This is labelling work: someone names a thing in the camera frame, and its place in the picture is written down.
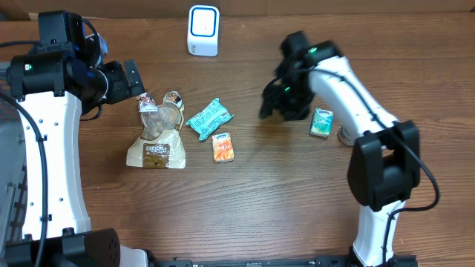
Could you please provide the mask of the small teal white box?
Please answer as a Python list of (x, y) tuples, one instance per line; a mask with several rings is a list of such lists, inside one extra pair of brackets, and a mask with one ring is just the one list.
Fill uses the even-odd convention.
[(333, 126), (333, 112), (316, 108), (312, 117), (309, 134), (327, 138)]

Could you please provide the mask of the brown white snack bag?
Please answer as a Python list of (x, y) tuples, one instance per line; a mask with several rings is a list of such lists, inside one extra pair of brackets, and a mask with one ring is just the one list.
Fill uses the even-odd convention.
[(183, 169), (186, 152), (180, 137), (184, 123), (183, 99), (177, 91), (170, 91), (158, 105), (152, 96), (137, 97), (143, 131), (128, 149), (126, 165), (137, 168)]

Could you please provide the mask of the green lid jar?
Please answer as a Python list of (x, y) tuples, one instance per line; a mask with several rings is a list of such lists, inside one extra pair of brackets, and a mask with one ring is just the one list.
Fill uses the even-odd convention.
[(346, 128), (342, 125), (338, 130), (338, 139), (346, 146), (354, 146), (356, 138), (349, 134)]

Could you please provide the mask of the teal tissue pack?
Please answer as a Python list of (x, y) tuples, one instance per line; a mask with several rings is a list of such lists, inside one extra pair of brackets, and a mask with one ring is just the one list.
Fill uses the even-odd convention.
[(186, 121), (186, 125), (199, 135), (200, 141), (205, 141), (221, 125), (233, 118), (234, 114), (220, 103), (219, 98), (215, 98), (201, 112)]

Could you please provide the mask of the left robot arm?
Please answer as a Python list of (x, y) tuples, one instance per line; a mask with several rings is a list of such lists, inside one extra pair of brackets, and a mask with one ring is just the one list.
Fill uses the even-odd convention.
[(147, 266), (148, 254), (119, 242), (112, 228), (93, 230), (82, 195), (79, 123), (92, 110), (142, 94), (134, 61), (104, 62), (106, 43), (84, 17), (39, 14), (33, 53), (6, 69), (5, 100), (25, 137), (27, 207), (23, 238), (8, 245), (9, 266)]

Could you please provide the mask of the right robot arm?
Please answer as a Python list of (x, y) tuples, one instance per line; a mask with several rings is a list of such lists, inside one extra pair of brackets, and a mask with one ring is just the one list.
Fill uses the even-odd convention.
[(346, 255), (318, 256), (316, 266), (417, 266), (414, 256), (393, 252), (398, 221), (420, 181), (419, 131), (400, 122), (368, 92), (337, 45), (311, 45), (303, 32), (281, 43), (283, 61), (264, 88), (260, 118), (278, 111), (284, 120), (302, 120), (319, 95), (341, 121), (338, 138), (352, 147), (347, 181), (359, 203), (358, 233)]

